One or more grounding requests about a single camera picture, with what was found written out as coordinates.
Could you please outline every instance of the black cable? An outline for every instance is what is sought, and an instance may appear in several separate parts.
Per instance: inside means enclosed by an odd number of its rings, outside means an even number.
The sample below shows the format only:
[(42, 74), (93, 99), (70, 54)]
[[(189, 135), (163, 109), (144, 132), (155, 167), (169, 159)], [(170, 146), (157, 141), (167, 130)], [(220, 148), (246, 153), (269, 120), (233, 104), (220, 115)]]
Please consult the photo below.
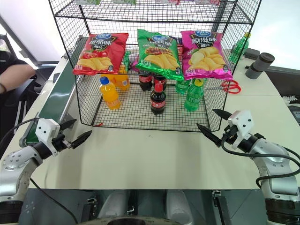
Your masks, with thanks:
[(40, 190), (44, 195), (46, 195), (51, 201), (53, 201), (54, 203), (58, 204), (63, 210), (65, 210), (68, 214), (70, 214), (70, 216), (73, 218), (73, 220), (75, 221), (76, 224), (78, 224), (78, 221), (75, 217), (75, 215), (68, 210), (65, 206), (63, 206), (61, 203), (59, 203), (58, 201), (56, 201), (54, 198), (52, 198), (51, 196), (49, 196), (44, 190), (42, 190), (37, 184), (36, 182), (34, 182), (34, 180), (32, 178), (30, 178), (30, 181), (33, 183), (34, 186), (36, 186), (36, 188), (38, 190)]
[[(226, 151), (227, 153), (230, 153), (230, 154), (233, 154), (233, 155), (237, 155), (237, 156), (244, 156), (244, 157), (279, 157), (279, 158), (287, 158), (291, 161), (293, 161), (298, 167), (299, 169), (294, 171), (294, 172), (291, 172), (291, 173), (286, 173), (286, 174), (281, 174), (281, 175), (270, 175), (270, 176), (262, 176), (262, 177), (259, 177), (256, 179), (256, 184), (259, 188), (262, 188), (262, 186), (260, 185), (259, 181), (261, 180), (265, 180), (265, 179), (273, 179), (273, 178), (283, 178), (283, 177), (291, 177), (291, 176), (294, 176), (294, 175), (297, 175), (298, 173), (300, 173), (300, 163), (290, 157), (290, 156), (285, 156), (285, 155), (281, 155), (281, 154), (248, 154), (248, 153), (240, 153), (240, 152), (235, 152), (235, 151), (230, 151), (229, 149), (227, 149), (224, 144), (225, 144), (225, 141), (228, 139), (228, 136), (224, 135), (222, 137), (222, 140), (221, 140), (221, 147), (224, 151)], [(300, 157), (296, 152), (292, 151), (292, 150), (287, 150), (289, 152), (291, 152), (292, 154), (294, 154), (295, 156), (297, 157)]]
[(4, 141), (8, 138), (8, 135), (9, 135), (11, 132), (13, 132), (14, 129), (18, 128), (19, 126), (21, 126), (21, 125), (23, 125), (23, 124), (25, 124), (25, 123), (28, 123), (28, 122), (31, 122), (31, 121), (36, 121), (36, 120), (38, 120), (38, 119), (39, 119), (39, 118), (35, 117), (35, 118), (30, 119), (30, 120), (26, 120), (26, 121), (24, 121), (24, 122), (22, 122), (22, 123), (17, 124), (17, 125), (14, 126), (13, 128), (11, 128), (9, 131), (7, 131), (7, 133), (3, 136), (3, 138), (2, 138), (2, 140), (1, 140), (1, 142), (0, 142), (0, 148), (2, 147)]

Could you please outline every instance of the red bottle cap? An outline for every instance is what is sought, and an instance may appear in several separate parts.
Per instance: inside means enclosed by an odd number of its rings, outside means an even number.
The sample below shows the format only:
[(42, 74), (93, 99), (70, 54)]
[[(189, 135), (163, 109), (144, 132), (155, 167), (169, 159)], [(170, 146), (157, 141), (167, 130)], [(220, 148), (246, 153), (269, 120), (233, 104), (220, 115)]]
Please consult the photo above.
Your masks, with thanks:
[(162, 83), (157, 83), (157, 84), (155, 84), (155, 86), (154, 86), (154, 91), (155, 91), (155, 92), (162, 92), (163, 89), (164, 89), (164, 87), (163, 87)]

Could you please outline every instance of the person's arm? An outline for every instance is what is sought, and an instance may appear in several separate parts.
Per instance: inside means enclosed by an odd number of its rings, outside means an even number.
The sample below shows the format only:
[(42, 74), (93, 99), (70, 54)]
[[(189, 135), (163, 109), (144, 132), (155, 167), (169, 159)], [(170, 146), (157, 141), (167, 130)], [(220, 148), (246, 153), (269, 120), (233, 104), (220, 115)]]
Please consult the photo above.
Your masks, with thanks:
[(30, 79), (35, 74), (34, 69), (28, 64), (17, 64), (9, 66), (0, 75), (0, 94), (13, 90)]

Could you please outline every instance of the green chip bag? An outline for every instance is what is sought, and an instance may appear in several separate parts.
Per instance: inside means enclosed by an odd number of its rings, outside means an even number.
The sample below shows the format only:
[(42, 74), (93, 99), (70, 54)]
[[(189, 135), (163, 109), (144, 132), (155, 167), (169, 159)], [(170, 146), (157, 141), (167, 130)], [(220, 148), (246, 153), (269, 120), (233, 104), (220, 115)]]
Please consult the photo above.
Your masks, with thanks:
[(176, 40), (145, 30), (137, 30), (138, 69), (161, 74), (168, 79), (183, 80)]

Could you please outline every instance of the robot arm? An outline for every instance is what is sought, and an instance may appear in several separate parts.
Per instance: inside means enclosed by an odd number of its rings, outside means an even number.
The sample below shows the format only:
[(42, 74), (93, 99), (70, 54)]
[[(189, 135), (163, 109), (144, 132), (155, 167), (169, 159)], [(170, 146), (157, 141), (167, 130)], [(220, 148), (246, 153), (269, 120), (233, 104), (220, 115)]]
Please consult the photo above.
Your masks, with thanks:
[[(248, 110), (236, 111), (234, 114), (223, 110), (214, 109), (221, 118), (228, 121), (222, 139), (212, 134), (206, 127), (197, 124), (203, 134), (212, 140), (218, 147), (226, 152), (250, 157), (256, 164), (260, 178), (256, 180), (265, 197), (268, 215), (267, 224), (300, 224), (300, 194), (294, 175), (300, 169), (292, 172), (289, 160), (300, 163), (289, 156), (293, 153), (298, 159), (300, 156), (278, 144), (267, 141), (262, 135), (249, 133), (253, 127), (251, 113)], [(232, 145), (233, 149), (240, 149), (244, 153), (228, 150), (225, 142)]]
[(75, 149), (90, 136), (92, 131), (80, 135), (74, 142), (67, 142), (61, 131), (75, 121), (60, 125), (52, 119), (39, 119), (36, 135), (40, 142), (12, 152), (3, 159), (0, 171), (0, 224), (18, 222), (30, 177), (44, 159), (57, 156), (66, 148)]

